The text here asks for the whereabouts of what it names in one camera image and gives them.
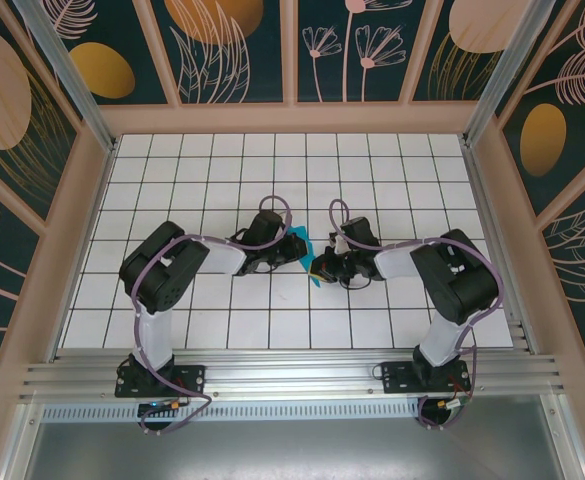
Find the teal blue cloth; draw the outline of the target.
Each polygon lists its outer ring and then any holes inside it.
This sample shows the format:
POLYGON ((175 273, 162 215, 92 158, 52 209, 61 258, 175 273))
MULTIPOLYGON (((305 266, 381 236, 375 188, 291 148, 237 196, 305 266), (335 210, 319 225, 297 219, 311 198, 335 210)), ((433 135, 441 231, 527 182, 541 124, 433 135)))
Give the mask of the teal blue cloth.
POLYGON ((305 226, 291 226, 288 228, 288 230, 286 232, 285 239, 286 239, 287 235, 291 235, 291 234, 296 234, 300 238, 303 238, 306 241, 306 244, 307 244, 307 248, 305 249, 306 256, 303 257, 299 262, 300 262, 301 266, 303 267, 303 269, 305 270, 305 272, 311 277, 311 281, 313 282, 313 284, 317 288, 320 288, 321 287, 320 282, 317 281, 316 279, 314 279, 310 274, 311 264, 312 264, 313 260, 316 258, 316 255, 314 253, 313 245, 312 245, 312 242, 309 238, 307 228, 305 226))

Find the grey metal panel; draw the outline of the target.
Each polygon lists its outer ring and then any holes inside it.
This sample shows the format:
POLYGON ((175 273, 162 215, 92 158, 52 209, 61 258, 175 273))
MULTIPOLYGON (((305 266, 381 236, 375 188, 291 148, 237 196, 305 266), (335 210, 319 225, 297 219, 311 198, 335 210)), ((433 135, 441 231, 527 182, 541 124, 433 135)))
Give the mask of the grey metal panel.
POLYGON ((564 480, 542 430, 467 436, 412 420, 47 424, 26 480, 564 480))

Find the aluminium front rail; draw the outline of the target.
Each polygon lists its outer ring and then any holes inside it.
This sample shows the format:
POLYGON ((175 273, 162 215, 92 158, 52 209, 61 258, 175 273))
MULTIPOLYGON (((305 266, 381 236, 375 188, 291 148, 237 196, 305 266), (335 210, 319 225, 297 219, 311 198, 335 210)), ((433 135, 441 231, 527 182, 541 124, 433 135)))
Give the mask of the aluminium front rail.
MULTIPOLYGON (((51 363, 26 366, 17 388, 30 402, 112 402, 121 349, 61 349, 51 363)), ((408 361, 409 350, 178 350, 175 361, 203 365, 214 399, 307 400, 382 396, 380 363, 408 361)), ((476 364, 478 396, 554 394, 565 382, 551 355, 482 350, 476 364)))

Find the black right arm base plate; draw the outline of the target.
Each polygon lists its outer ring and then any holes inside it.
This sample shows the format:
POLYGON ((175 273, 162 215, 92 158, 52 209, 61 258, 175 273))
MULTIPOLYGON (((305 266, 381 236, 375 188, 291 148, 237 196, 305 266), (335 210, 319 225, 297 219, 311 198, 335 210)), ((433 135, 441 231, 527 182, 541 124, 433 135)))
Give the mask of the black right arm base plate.
POLYGON ((419 370, 412 361, 383 362, 380 366, 386 394, 453 393, 471 389, 468 366, 463 360, 424 370, 419 370))

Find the aluminium side rail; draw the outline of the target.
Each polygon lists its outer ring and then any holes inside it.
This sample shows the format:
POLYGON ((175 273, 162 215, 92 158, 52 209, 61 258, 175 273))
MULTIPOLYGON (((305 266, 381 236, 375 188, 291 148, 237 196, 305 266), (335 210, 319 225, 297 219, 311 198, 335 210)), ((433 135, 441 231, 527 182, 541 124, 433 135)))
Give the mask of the aluminium side rail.
POLYGON ((522 331, 521 334, 514 334, 513 342, 516 345, 516 349, 518 349, 518 344, 525 341, 526 346, 524 349, 531 355, 539 355, 542 351, 531 328, 526 307, 520 297, 516 278, 511 273, 511 259, 507 252, 505 237, 499 225, 497 212, 490 197, 486 180, 473 150, 465 145, 461 145, 461 150, 468 170, 473 195, 477 202, 479 216, 483 227, 486 229, 486 243, 490 257, 503 279, 505 290, 504 311, 508 325, 522 331))
POLYGON ((79 236, 79 242, 77 245, 74 258, 72 260, 71 269, 66 282, 66 288, 63 293, 62 301, 59 306, 57 318, 54 327, 51 331, 51 338, 47 346, 46 352, 43 357, 44 363, 53 363, 56 358, 56 352, 59 348, 59 344, 64 338, 63 332, 68 319, 69 312, 74 303, 75 294, 78 292, 80 285, 80 276, 82 272, 83 261, 86 259, 87 252, 89 250, 89 244, 92 237, 93 229, 95 228, 99 209, 102 200, 104 199, 109 176, 111 174, 113 163, 116 158, 120 143, 120 138, 115 137, 113 146, 104 157, 104 161, 97 177, 97 184, 88 204, 89 210, 87 211, 87 217, 82 227, 81 234, 79 236))

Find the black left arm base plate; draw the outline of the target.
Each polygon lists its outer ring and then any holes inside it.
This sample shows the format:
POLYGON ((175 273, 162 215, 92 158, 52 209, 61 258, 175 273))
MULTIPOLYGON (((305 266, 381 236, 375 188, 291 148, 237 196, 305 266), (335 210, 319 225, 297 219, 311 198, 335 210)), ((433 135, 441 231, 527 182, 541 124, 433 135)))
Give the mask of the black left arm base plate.
MULTIPOLYGON (((194 365, 176 365, 159 371, 169 383, 180 389, 202 393, 205 384, 205 368, 194 365)), ((149 371, 137 366, 122 366, 118 369, 114 387, 116 398, 172 398, 183 393, 159 381, 149 371)))

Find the aluminium corner post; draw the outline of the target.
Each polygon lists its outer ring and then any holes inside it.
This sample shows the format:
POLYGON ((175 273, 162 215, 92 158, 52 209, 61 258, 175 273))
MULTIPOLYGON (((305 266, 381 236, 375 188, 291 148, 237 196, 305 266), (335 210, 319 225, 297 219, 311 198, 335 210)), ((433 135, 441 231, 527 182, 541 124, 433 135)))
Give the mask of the aluminium corner post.
POLYGON ((484 132, 521 65, 529 56, 536 39, 551 16, 555 3, 556 0, 529 1, 463 131, 461 138, 464 147, 472 148, 484 132))
POLYGON ((56 68, 61 82, 65 85, 98 143, 107 153, 111 153, 115 137, 107 126, 68 50, 55 32, 43 6, 38 0, 13 0, 13 3, 24 22, 30 27, 46 58, 56 68))

